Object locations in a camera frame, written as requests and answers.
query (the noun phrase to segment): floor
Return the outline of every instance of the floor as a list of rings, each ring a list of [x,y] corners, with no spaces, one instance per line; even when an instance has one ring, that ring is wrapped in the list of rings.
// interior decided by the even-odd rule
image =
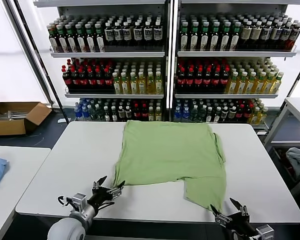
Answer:
[[[69,117],[72,117],[72,111],[69,110],[67,114],[69,114]],[[63,118],[63,115],[60,112],[52,112],[33,133],[21,136],[1,136],[0,145],[52,149],[67,126],[66,123],[57,123],[58,119],[61,118]],[[275,156],[273,161],[276,165],[278,164]],[[300,208],[300,195],[295,200]],[[57,220],[56,218],[40,219],[33,216],[17,215],[3,239],[46,240],[51,224]],[[90,235],[175,240],[230,239],[224,230],[216,224],[167,224],[108,220],[97,220],[93,224],[94,226],[89,232]],[[277,240],[300,239],[300,224],[271,224],[271,227],[275,229],[275,239]]]

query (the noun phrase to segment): bottle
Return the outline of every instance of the bottle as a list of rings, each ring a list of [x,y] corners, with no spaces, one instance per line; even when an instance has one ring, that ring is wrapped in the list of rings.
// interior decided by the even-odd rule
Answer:
[[[74,115],[75,115],[75,121],[83,121],[84,116],[82,115],[82,111],[79,107],[74,107]]]
[[[249,124],[254,125],[254,124],[257,123],[259,110],[260,110],[260,108],[259,108],[258,106],[256,106],[256,107],[254,108],[253,114],[250,115],[250,117],[249,117],[249,119],[248,119],[248,121],[247,121]]]
[[[64,26],[61,25],[61,24],[58,24],[56,26],[56,29],[57,29],[57,33],[58,33],[57,38],[59,39],[59,42],[60,42],[60,45],[61,45],[60,51],[62,51],[64,53],[67,53],[69,43],[66,40],[67,38],[66,38],[65,31],[64,31]]]
[[[241,123],[242,122],[242,116],[244,113],[244,104],[240,104],[238,110],[235,113],[235,121]]]
[[[199,26],[199,23],[197,21],[194,21],[192,23],[192,30],[190,33],[190,51],[195,51],[197,48],[198,26]]]
[[[146,82],[144,79],[144,73],[143,72],[139,72],[139,79],[138,79],[138,88],[139,88],[139,93],[140,94],[145,94],[146,93]]]
[[[216,124],[219,122],[219,118],[221,115],[221,107],[217,106],[216,111],[214,113],[213,123]]]
[[[232,77],[230,81],[228,81],[227,86],[225,88],[226,94],[234,94],[236,86],[237,86],[238,72],[234,71],[232,73]]]
[[[163,93],[162,79],[161,79],[161,72],[160,71],[157,71],[155,73],[155,93],[156,94],[162,94]]]
[[[285,43],[284,49],[291,51],[291,49],[294,47],[295,42],[300,34],[300,22],[296,24],[296,26],[292,29],[291,34],[288,38],[288,40]]]
[[[157,106],[155,109],[155,120],[161,121],[161,107]]]
[[[265,124],[265,119],[267,117],[268,108],[265,106],[262,112],[259,113],[255,124]]]
[[[281,79],[284,76],[284,73],[280,71],[278,75],[276,76],[275,83],[272,85],[270,89],[270,94],[276,94],[280,85],[281,85]]]
[[[235,106],[230,108],[229,114],[228,114],[229,123],[234,123],[235,122],[236,113],[237,113],[237,108]]]
[[[234,29],[233,29],[233,33],[230,37],[230,47],[229,47],[229,51],[235,51],[237,49],[237,45],[238,45],[238,40],[239,40],[239,32],[240,32],[240,28],[241,28],[241,22],[236,22],[234,24]]]
[[[148,94],[156,94],[156,84],[152,71],[148,72],[146,91]]]
[[[281,35],[279,37],[279,41],[278,41],[278,49],[280,49],[280,50],[285,49],[286,42],[289,39],[289,36],[292,31],[291,24],[292,23],[290,21],[288,21],[282,29],[282,33],[281,33]]]
[[[215,51],[218,48],[218,39],[219,39],[219,26],[220,22],[215,21],[213,23],[213,28],[212,28],[212,34],[211,34],[211,41],[210,41],[210,51]]]
[[[252,71],[250,73],[250,76],[249,78],[247,79],[247,82],[244,86],[244,89],[243,89],[243,94],[251,94],[251,90],[255,84],[255,80],[256,80],[256,72],[255,71]]]
[[[230,25],[231,23],[228,21],[224,23],[223,33],[221,35],[220,51],[226,51],[228,49]]]
[[[184,21],[182,23],[182,29],[181,33],[179,36],[179,46],[180,46],[180,51],[185,51],[187,50],[187,43],[188,43],[188,23]]]
[[[106,44],[108,46],[112,46],[115,44],[115,34],[114,34],[114,29],[111,27],[109,22],[105,23],[105,40]]]
[[[207,112],[207,114],[206,114],[205,122],[206,122],[206,123],[210,123],[210,122],[211,122],[211,118],[212,118],[212,107],[209,106],[209,107],[208,107],[208,112]]]
[[[82,53],[86,53],[89,49],[86,34],[84,33],[84,30],[83,30],[81,24],[76,24],[75,28],[76,28],[76,33],[77,33],[76,39],[79,43],[80,50]]]

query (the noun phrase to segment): yellow bottle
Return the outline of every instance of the yellow bottle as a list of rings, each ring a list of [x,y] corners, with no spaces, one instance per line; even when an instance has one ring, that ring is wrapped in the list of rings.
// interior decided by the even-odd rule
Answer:
[[[261,113],[258,114],[258,118],[255,124],[265,124],[265,119],[267,117],[268,108],[265,106]]]
[[[161,79],[161,72],[157,71],[155,73],[155,93],[162,94],[163,87],[162,87],[162,79]]]
[[[271,90],[270,90],[270,94],[276,94],[280,85],[281,85],[281,79],[282,77],[284,76],[284,73],[281,71],[278,73],[278,76],[276,76],[276,81],[275,83],[273,84],[273,86],[271,87]]]
[[[146,83],[144,79],[144,73],[142,71],[139,72],[138,87],[140,94],[146,94]]]
[[[115,94],[122,94],[122,85],[116,72],[112,73]]]
[[[148,94],[156,94],[156,83],[155,83],[155,78],[154,74],[152,71],[148,72],[148,77],[147,77],[147,88],[146,91]]]
[[[131,94],[139,94],[136,73],[134,71],[132,71],[130,73],[130,76],[131,76],[131,80],[130,80],[130,82],[131,82]]]
[[[250,76],[247,79],[247,82],[244,86],[243,94],[251,94],[252,87],[254,86],[254,83],[255,83],[255,80],[256,80],[256,75],[257,74],[256,74],[255,71],[252,71],[250,73]]]
[[[232,77],[230,79],[230,81],[228,81],[225,91],[225,94],[234,94],[235,88],[236,88],[236,84],[237,84],[237,78],[238,78],[238,72],[234,71],[232,73]]]
[[[253,87],[251,89],[251,94],[260,94],[261,88],[264,85],[265,77],[266,72],[262,71],[257,80],[254,81]]]
[[[260,110],[260,108],[258,106],[256,106],[254,108],[253,114],[250,115],[250,117],[248,118],[248,121],[247,121],[249,124],[256,124],[257,119],[258,119],[259,110]]]

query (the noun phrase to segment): blue bottle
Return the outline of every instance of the blue bottle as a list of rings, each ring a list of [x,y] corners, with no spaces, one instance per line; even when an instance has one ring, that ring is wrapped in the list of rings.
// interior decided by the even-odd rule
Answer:
[[[181,122],[181,111],[180,111],[180,107],[179,106],[175,107],[173,121],[176,122],[176,123]]]

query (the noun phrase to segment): open cardboard box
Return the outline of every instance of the open cardboard box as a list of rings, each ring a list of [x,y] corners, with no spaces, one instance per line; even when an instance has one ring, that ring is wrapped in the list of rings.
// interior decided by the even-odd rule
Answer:
[[[24,119],[0,120],[0,135],[32,132],[52,111],[41,102],[0,102],[0,114],[8,111],[28,112]]]

